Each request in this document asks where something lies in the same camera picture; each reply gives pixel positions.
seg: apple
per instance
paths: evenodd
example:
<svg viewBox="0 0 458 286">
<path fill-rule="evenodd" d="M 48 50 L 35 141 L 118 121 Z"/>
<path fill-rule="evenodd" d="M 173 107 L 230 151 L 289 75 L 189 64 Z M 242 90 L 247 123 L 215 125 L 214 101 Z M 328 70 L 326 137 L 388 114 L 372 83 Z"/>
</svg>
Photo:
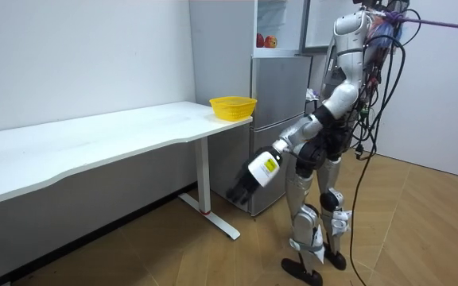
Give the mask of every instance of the apple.
<svg viewBox="0 0 458 286">
<path fill-rule="evenodd" d="M 277 47 L 277 38 L 275 36 L 268 36 L 264 41 L 264 46 L 267 48 L 276 48 Z"/>
<path fill-rule="evenodd" d="M 258 47 L 258 48 L 262 48 L 264 47 L 264 37 L 258 33 L 258 36 L 257 36 L 257 39 L 255 39 L 255 45 Z"/>
</svg>

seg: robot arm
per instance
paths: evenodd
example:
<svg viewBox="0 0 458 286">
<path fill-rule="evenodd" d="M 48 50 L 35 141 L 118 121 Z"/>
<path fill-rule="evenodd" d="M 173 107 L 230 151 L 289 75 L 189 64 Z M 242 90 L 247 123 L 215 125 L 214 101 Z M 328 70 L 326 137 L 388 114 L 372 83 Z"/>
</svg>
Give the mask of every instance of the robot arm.
<svg viewBox="0 0 458 286">
<path fill-rule="evenodd" d="M 337 61 L 346 79 L 323 105 L 285 129 L 271 147 L 259 149 L 239 173 L 239 182 L 227 192 L 234 202 L 245 203 L 259 186 L 265 187 L 278 173 L 283 153 L 299 153 L 324 127 L 342 118 L 359 97 L 363 78 L 363 45 L 371 19 L 366 11 L 341 17 L 334 24 Z"/>
</svg>

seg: humanoid robot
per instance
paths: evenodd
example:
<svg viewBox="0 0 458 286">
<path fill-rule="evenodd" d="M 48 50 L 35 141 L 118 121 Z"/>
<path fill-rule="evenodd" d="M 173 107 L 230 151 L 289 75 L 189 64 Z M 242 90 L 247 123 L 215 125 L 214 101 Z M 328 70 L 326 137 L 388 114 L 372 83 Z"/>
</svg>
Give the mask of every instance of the humanoid robot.
<svg viewBox="0 0 458 286">
<path fill-rule="evenodd" d="M 401 7 L 409 5 L 409 1 L 400 3 Z M 227 192 L 229 199 L 245 203 L 274 178 L 285 155 L 291 155 L 285 183 L 293 228 L 289 243 L 299 253 L 300 261 L 284 259 L 281 266 L 309 285 L 322 285 L 321 275 L 314 270 L 316 259 L 326 257 L 337 269 L 346 269 L 340 238 L 349 230 L 352 212 L 344 210 L 344 196 L 334 186 L 341 155 L 349 148 L 355 118 L 368 107 L 390 49 L 390 42 L 387 46 L 367 46 L 373 22 L 369 9 L 362 6 L 360 11 L 341 17 L 334 24 L 334 48 L 328 52 L 325 82 L 327 78 L 339 78 L 341 83 L 335 88 L 324 85 L 323 104 L 285 129 L 271 146 L 259 149 L 244 164 L 237 176 L 238 183 Z M 314 171 L 320 189 L 320 212 L 305 203 Z M 328 243 L 323 243 L 321 221 Z"/>
</svg>

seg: robot leg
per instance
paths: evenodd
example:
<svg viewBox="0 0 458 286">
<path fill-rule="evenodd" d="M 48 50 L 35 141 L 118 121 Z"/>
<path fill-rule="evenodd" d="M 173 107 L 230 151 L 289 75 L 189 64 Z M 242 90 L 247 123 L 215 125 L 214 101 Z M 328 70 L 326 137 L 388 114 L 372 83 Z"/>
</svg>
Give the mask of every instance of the robot leg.
<svg viewBox="0 0 458 286">
<path fill-rule="evenodd" d="M 285 196 L 293 224 L 293 236 L 289 239 L 289 244 L 299 253 L 300 262 L 285 258 L 281 266 L 287 273 L 308 285 L 322 286 L 323 279 L 314 270 L 314 261 L 324 260 L 319 212 L 314 206 L 305 204 L 305 197 L 312 184 L 313 170 L 299 172 L 292 161 L 289 161 L 287 167 Z"/>
<path fill-rule="evenodd" d="M 346 259 L 340 253 L 340 237 L 349 229 L 351 211 L 345 211 L 344 196 L 334 188 L 340 170 L 339 157 L 337 160 L 326 160 L 317 170 L 317 181 L 320 189 L 321 219 L 328 244 L 325 244 L 326 258 L 339 270 L 346 269 Z"/>
</svg>

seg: wire bundle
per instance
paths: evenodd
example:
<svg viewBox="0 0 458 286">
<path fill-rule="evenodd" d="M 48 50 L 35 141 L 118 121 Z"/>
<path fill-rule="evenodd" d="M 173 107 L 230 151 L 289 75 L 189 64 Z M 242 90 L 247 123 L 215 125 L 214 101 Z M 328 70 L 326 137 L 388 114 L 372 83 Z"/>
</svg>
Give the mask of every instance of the wire bundle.
<svg viewBox="0 0 458 286">
<path fill-rule="evenodd" d="M 411 12 L 415 13 L 417 15 L 418 19 L 421 19 L 420 14 L 416 10 L 405 9 L 402 12 L 404 13 L 406 11 L 411 11 Z M 369 163 L 371 162 L 371 158 L 378 151 L 377 140 L 378 140 L 379 125 L 381 123 L 382 114 L 383 114 L 383 111 L 385 110 L 385 108 L 388 106 L 388 103 L 390 102 L 391 97 L 394 95 L 394 92 L 395 92 L 395 90 L 397 88 L 398 82 L 399 82 L 399 80 L 400 80 L 400 78 L 402 76 L 402 71 L 403 71 L 403 68 L 404 68 L 404 64 L 406 62 L 406 50 L 404 49 L 404 46 L 407 45 L 408 43 L 410 43 L 418 35 L 418 33 L 420 32 L 420 28 L 421 28 L 421 23 L 419 23 L 417 31 L 411 37 L 411 39 L 409 39 L 405 44 L 401 44 L 401 42 L 398 40 L 398 37 L 397 37 L 397 35 L 400 35 L 400 25 L 396 25 L 395 26 L 395 30 L 394 30 L 394 37 L 389 36 L 389 35 L 378 35 L 378 36 L 371 37 L 371 38 L 369 38 L 367 40 L 365 48 L 363 50 L 363 53 L 365 53 L 365 50 L 368 48 L 368 46 L 371 45 L 373 41 L 379 41 L 379 39 L 381 39 L 380 42 L 382 42 L 383 38 L 386 38 L 387 40 L 391 41 L 390 49 L 391 49 L 392 52 L 390 53 L 390 64 L 389 64 L 389 67 L 388 67 L 388 73 L 386 75 L 385 89 L 384 89 L 384 94 L 382 95 L 382 102 L 381 102 L 381 106 L 379 108 L 379 111 L 378 111 L 377 114 L 375 113 L 374 118 L 371 120 L 369 111 L 371 111 L 371 110 L 374 111 L 373 107 L 375 106 L 375 104 L 379 100 L 378 89 L 377 89 L 377 87 L 373 87 L 370 90 L 371 95 L 369 97 L 369 103 L 370 103 L 369 109 L 366 112 L 360 112 L 358 114 L 358 119 L 357 119 L 354 127 L 352 128 L 351 136 L 348 139 L 348 140 L 351 140 L 351 139 L 354 138 L 354 139 L 357 140 L 357 142 L 352 146 L 353 148 L 356 147 L 356 157 L 357 157 L 358 160 L 365 160 L 366 161 L 365 165 L 363 166 L 362 174 L 359 177 L 358 183 L 356 184 L 355 197 L 353 199 L 353 204 L 352 204 L 353 215 L 351 217 L 351 224 L 353 225 L 353 229 L 354 229 L 354 225 L 355 225 L 355 209 L 356 209 L 356 201 L 358 199 L 359 188 L 360 188 L 360 185 L 361 185 L 361 183 L 363 181 L 363 177 L 365 176 L 365 173 L 367 171 L 367 167 L 368 167 Z M 395 48 L 399 48 L 401 50 L 402 59 L 401 59 L 400 67 L 398 69 L 397 78 L 395 79 L 395 81 L 394 81 L 394 83 L 393 83 L 393 85 L 392 85 L 392 87 L 390 89 L 390 77 L 391 77 L 392 67 L 393 67 L 393 64 L 394 64 L 394 53 L 393 53 L 393 51 L 395 50 Z M 359 136 L 354 135 L 354 132 L 355 132 L 357 127 L 360 128 Z M 371 151 L 368 153 L 368 155 L 366 155 L 365 157 L 362 157 L 362 155 L 363 155 L 363 142 L 368 141 L 368 140 L 371 140 L 371 143 L 372 143 Z M 362 277 L 359 275 L 358 271 L 355 268 L 355 262 L 353 261 L 353 241 L 354 241 L 354 231 L 351 232 L 351 241 L 350 241 L 350 245 L 349 245 L 349 257 L 350 257 L 350 260 L 351 260 L 351 266 L 352 266 L 353 270 L 355 271 L 356 276 L 358 277 L 360 282 L 363 285 L 367 286 L 365 284 L 365 282 L 363 281 Z"/>
</svg>

